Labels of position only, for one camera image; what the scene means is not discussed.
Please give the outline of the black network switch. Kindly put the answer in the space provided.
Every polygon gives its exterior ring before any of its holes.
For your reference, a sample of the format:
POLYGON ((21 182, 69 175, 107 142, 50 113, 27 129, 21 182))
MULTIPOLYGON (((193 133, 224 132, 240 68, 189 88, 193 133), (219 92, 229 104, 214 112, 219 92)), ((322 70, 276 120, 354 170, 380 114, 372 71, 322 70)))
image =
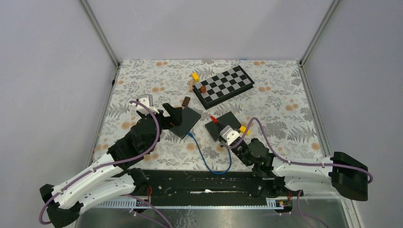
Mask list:
POLYGON ((214 121, 210 121, 204 125, 205 129, 209 133, 210 137, 214 142, 217 142, 220 139, 220 132, 229 125, 232 129, 239 129, 241 127, 241 123, 233 114, 233 112, 227 112, 226 114, 216 118, 218 124, 214 121))
POLYGON ((188 135, 188 132, 196 125, 200 120, 201 114, 195 110, 185 107, 182 112, 182 124, 175 126, 169 131, 181 139, 184 139, 188 135))

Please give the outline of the black white chessboard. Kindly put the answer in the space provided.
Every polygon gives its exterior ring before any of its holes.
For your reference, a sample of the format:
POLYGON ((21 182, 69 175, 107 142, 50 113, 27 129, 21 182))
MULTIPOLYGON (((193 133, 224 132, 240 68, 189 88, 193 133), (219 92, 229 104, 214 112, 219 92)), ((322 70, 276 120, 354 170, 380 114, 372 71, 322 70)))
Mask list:
POLYGON ((205 109, 212 108, 254 87, 255 82, 241 66, 236 66, 193 85, 193 92, 205 109), (206 92, 200 93, 200 87, 206 92))

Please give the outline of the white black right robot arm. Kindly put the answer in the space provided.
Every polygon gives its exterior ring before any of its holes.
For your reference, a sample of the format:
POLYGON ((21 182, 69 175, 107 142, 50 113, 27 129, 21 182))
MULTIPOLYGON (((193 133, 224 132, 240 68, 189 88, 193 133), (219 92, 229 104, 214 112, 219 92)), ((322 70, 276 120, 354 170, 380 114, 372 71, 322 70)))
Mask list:
POLYGON ((245 143, 240 138, 225 143, 252 173, 261 178, 275 178, 273 191, 280 196, 289 191, 337 191, 341 196, 368 200, 368 167, 344 152, 323 159, 287 161, 272 153, 258 139, 245 143))

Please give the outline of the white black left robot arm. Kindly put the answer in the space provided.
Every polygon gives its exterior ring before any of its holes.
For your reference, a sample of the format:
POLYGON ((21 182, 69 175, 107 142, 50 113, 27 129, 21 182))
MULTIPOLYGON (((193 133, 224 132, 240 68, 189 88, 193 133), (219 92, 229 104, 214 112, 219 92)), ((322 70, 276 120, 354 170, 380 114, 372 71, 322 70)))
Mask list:
POLYGON ((182 107, 164 103, 163 110, 132 101, 140 115, 130 131, 107 152, 73 178, 58 184, 43 185, 39 191, 45 205, 39 214, 42 225, 63 228, 78 219, 86 210, 105 200, 147 191, 144 179, 130 173, 129 168, 154 150, 162 130, 182 124, 182 107))

